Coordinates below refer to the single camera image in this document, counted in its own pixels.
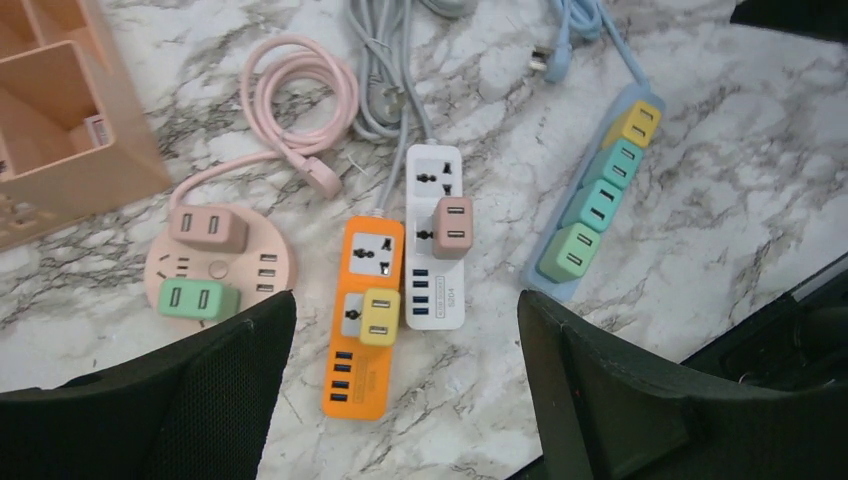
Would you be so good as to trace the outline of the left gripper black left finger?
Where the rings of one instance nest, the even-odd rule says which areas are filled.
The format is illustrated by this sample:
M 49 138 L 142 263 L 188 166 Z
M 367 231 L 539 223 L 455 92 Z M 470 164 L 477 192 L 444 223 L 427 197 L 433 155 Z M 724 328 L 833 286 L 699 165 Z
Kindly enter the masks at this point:
M 53 388 L 1 396 L 5 479 L 253 479 L 296 325 L 288 291 Z

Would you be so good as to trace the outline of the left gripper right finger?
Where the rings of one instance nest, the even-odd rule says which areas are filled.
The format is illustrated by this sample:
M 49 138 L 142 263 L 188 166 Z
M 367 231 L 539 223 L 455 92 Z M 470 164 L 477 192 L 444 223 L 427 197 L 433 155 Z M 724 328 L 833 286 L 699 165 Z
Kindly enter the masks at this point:
M 764 388 L 669 361 L 523 291 L 545 479 L 843 479 L 847 387 Z

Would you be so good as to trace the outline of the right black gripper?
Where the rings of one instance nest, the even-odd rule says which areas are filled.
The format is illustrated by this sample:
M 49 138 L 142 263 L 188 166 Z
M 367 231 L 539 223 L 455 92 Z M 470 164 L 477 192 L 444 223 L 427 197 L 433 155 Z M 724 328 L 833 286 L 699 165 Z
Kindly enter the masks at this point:
M 847 43 L 847 0 L 745 0 L 731 24 Z

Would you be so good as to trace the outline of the green plug adapter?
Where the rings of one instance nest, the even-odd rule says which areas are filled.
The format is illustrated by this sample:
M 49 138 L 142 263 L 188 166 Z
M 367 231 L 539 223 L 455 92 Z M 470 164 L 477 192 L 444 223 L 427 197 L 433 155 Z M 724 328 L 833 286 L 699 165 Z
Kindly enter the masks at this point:
M 537 269 L 555 283 L 580 278 L 593 260 L 600 241 L 600 234 L 583 223 L 568 225 L 553 235 Z
M 240 311 L 241 293 L 214 280 L 173 277 L 159 290 L 157 311 L 169 317 L 198 321 L 222 321 Z

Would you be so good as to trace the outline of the pink plug adapter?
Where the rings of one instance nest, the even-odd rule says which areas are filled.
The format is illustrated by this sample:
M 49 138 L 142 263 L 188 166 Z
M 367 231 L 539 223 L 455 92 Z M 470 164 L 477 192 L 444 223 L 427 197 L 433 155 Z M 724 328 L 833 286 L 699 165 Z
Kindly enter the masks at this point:
M 195 250 L 241 254 L 247 248 L 248 223 L 217 206 L 178 206 L 170 212 L 170 237 Z
M 444 197 L 433 215 L 433 255 L 440 260 L 459 260 L 473 244 L 473 207 L 469 197 Z

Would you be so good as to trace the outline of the yellow cube plug adapter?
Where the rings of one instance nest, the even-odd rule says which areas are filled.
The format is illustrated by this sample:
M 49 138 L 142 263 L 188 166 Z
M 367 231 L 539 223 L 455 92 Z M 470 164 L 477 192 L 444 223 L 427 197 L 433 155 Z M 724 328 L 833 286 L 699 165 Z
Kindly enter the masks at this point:
M 391 347 L 396 342 L 400 319 L 400 292 L 369 288 L 363 297 L 359 340 L 364 345 Z

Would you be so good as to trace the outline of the teal cube plug adapter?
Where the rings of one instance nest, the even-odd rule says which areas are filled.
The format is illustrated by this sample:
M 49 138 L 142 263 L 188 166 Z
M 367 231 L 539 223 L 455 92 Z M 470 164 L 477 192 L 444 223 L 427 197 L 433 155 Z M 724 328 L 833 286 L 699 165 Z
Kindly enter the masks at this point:
M 620 190 L 626 190 L 643 158 L 643 149 L 625 138 L 619 138 L 597 152 L 580 185 L 603 179 Z

